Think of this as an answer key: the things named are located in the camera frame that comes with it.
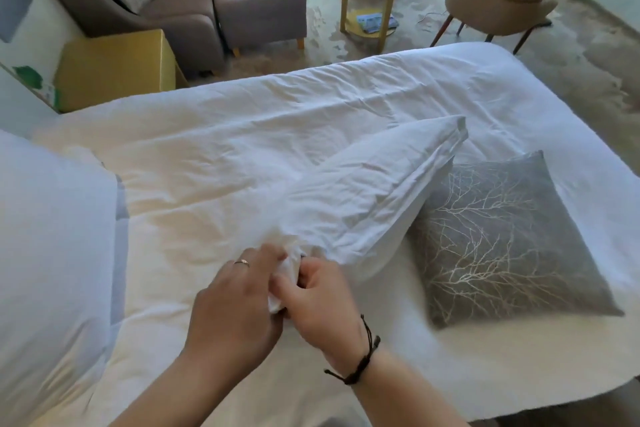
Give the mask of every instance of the hand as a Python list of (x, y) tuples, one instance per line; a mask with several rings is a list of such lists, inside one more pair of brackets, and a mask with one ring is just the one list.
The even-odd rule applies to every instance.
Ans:
[(268, 309), (269, 277), (287, 258), (284, 248), (265, 244), (227, 262), (196, 295), (181, 356), (223, 373), (233, 388), (267, 358), (282, 334), (282, 315)]
[(349, 284), (335, 262), (304, 258), (300, 286), (281, 274), (269, 282), (300, 335), (324, 353), (342, 376), (352, 374), (369, 352), (367, 333)]

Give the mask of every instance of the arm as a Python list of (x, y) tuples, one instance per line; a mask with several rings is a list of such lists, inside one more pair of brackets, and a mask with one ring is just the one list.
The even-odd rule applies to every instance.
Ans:
[[(303, 259), (299, 284), (276, 274), (269, 286), (300, 335), (346, 377), (369, 352), (369, 343), (344, 275), (336, 263)], [(468, 425), (423, 377), (384, 348), (373, 353), (353, 392), (374, 427)]]
[(268, 309), (269, 276), (281, 247), (245, 250), (227, 262), (193, 305), (184, 349), (111, 427), (198, 427), (260, 365), (282, 334)]

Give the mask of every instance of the right hand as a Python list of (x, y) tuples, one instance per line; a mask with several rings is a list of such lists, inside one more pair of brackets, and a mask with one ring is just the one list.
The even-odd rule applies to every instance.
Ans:
[(304, 340), (322, 351), (340, 375), (352, 374), (369, 352), (369, 342), (339, 265), (303, 258), (298, 284), (276, 273), (269, 290), (287, 309)]

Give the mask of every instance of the gray ottoman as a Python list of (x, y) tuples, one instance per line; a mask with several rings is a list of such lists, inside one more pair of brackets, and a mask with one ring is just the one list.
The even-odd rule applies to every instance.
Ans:
[(297, 39), (304, 49), (307, 0), (213, 0), (222, 35), (239, 56), (242, 46)]

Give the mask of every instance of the bed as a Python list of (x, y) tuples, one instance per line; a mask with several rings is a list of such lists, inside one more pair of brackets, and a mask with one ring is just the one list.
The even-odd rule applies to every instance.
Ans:
[[(273, 193), (363, 135), (451, 114), (456, 162), (545, 152), (624, 318), (549, 316), (435, 332), (403, 243), (356, 299), (375, 334), (468, 420), (609, 391), (640, 374), (640, 179), (498, 46), (460, 43), (134, 96), (55, 119), (35, 140), (89, 148), (124, 184), (124, 320), (100, 380), (36, 425), (105, 426), (179, 353), (195, 293)], [(365, 425), (292, 328), (206, 426)]]

